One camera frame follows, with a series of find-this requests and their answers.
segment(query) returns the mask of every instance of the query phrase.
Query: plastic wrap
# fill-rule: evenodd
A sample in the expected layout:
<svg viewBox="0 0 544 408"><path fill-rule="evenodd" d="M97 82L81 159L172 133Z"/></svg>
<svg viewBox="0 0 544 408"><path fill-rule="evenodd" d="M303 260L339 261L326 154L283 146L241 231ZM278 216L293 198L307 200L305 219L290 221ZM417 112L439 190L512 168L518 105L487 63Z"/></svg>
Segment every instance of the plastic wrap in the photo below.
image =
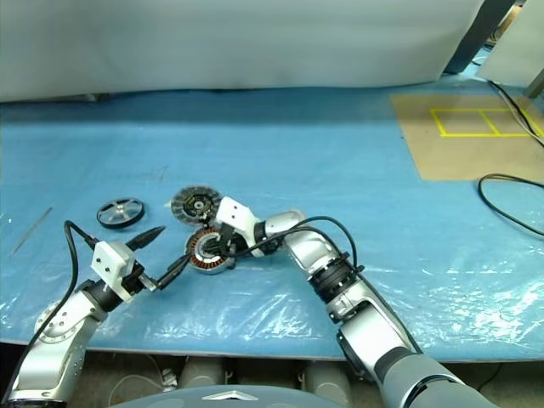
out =
<svg viewBox="0 0 544 408"><path fill-rule="evenodd" d="M435 358L544 357L542 241L485 207L474 183L421 181L387 90L135 94L99 105L4 106L2 117L5 341L27 341L68 285L65 219L123 241L166 225L137 252L159 276L193 230L168 201L187 184L207 184L262 218L297 207L344 222L368 279ZM488 191L541 222L541 191L499 183ZM101 228L97 209L121 196L144 201L146 215L124 231ZM326 230L348 249L339 231ZM90 251L77 249L80 281L96 278ZM336 331L303 273L278 252L221 275L187 269L167 290L142 292L111 313L91 346L336 359Z"/></svg>

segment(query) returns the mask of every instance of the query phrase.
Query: copper coil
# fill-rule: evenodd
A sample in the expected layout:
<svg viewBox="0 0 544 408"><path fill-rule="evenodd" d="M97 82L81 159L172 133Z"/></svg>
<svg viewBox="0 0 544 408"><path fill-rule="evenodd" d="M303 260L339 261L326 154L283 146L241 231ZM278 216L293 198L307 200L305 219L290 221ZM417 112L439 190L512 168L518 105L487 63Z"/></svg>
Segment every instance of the copper coil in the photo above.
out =
<svg viewBox="0 0 544 408"><path fill-rule="evenodd" d="M191 264L204 270L216 269L222 266L227 260L226 257L205 253L201 247L211 239L216 240L219 237L219 230L215 227L199 229L187 241L187 249L190 250Z"/></svg>

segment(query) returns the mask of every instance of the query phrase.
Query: floor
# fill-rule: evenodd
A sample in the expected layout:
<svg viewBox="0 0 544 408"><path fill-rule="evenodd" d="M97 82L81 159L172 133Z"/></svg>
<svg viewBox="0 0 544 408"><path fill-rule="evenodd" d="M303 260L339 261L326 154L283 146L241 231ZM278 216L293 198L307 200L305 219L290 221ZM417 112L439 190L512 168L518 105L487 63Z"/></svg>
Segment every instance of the floor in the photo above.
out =
<svg viewBox="0 0 544 408"><path fill-rule="evenodd" d="M171 368L178 376L185 357L154 356L161 369ZM235 373L232 383L275 385L299 388L299 374L304 361L229 359L228 370ZM497 370L497 363L453 364L448 368L466 384L478 387ZM69 407L102 408L112 403L136 399L157 392L157 386L140 377L130 377L112 393L125 376L140 375L160 381L157 367L146 354L89 353L82 380ZM383 407L376 386L351 377L352 400L357 408ZM544 406L544 362L505 363L495 379L485 385L482 394L503 408L535 408Z"/></svg>

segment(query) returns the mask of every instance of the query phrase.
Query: white backdrop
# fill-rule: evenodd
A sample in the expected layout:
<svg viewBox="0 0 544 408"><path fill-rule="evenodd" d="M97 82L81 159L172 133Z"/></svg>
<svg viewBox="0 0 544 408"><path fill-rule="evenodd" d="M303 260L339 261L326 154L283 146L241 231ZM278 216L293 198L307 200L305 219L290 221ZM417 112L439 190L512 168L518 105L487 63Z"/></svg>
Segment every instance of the white backdrop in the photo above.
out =
<svg viewBox="0 0 544 408"><path fill-rule="evenodd" d="M2 0L0 100L436 80L483 0Z"/></svg>

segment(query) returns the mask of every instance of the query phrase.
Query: metal rotor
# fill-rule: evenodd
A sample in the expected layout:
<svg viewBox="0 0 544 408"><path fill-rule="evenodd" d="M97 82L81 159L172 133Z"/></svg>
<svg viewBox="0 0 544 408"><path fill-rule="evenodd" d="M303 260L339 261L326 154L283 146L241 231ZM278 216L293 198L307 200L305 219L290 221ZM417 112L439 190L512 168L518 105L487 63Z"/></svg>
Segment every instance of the metal rotor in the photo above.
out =
<svg viewBox="0 0 544 408"><path fill-rule="evenodd" d="M214 219L221 195L203 185L185 187L171 201L172 214L182 223L207 224Z"/></svg>

